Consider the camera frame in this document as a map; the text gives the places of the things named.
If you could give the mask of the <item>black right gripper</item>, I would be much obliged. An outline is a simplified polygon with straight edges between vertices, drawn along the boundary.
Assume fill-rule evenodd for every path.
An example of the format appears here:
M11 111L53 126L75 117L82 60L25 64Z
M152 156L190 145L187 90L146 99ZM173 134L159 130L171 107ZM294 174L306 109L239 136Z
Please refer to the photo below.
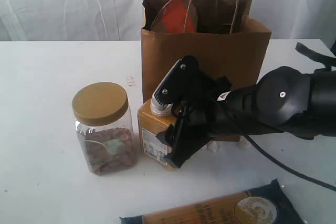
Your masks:
M153 105L173 105L177 121L156 138L171 151L164 160L181 166L215 136L260 135L262 123L254 115L256 85L231 90L226 77L213 80L199 71L193 56L179 59L152 95Z

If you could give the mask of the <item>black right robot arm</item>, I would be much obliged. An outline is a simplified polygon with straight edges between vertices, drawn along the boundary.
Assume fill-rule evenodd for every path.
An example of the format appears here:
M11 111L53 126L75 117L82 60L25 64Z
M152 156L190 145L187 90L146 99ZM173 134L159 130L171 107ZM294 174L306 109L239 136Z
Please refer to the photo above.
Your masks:
M154 93L176 122L157 134L171 148L167 163L180 168L215 138L290 133L304 140L335 136L335 72L301 73L283 66L255 85L232 90L213 80L193 56L178 60Z

